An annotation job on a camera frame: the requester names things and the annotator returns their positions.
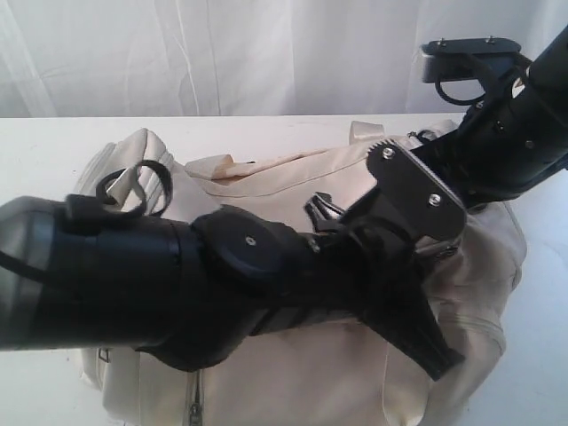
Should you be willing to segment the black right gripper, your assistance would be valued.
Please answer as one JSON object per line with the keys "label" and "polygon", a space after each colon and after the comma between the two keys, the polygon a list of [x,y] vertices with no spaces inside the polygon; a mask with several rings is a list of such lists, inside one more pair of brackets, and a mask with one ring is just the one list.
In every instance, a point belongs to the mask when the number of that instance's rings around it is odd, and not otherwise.
{"label": "black right gripper", "polygon": [[523,77],[415,155],[470,209],[511,201],[567,167],[567,78]]}

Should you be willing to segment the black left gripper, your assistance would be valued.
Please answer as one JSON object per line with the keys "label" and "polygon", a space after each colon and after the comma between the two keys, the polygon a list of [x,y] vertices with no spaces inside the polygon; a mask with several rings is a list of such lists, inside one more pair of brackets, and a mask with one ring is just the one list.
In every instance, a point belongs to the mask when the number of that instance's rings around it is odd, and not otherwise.
{"label": "black left gripper", "polygon": [[440,380],[464,357],[451,348],[422,288],[430,268],[418,243],[386,219],[340,218],[302,233],[251,216],[248,236],[276,262],[255,279],[265,306],[252,335],[354,318]]}

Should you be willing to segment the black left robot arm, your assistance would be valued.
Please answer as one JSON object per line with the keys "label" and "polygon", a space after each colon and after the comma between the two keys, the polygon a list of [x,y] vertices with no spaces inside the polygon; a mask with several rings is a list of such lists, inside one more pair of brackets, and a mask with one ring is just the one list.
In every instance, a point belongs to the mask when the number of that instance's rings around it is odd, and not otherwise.
{"label": "black left robot arm", "polygon": [[462,355],[422,272],[382,220],[315,235],[231,206],[187,223],[20,197],[1,208],[1,347],[130,347],[193,372],[251,336],[354,319],[439,379]]}

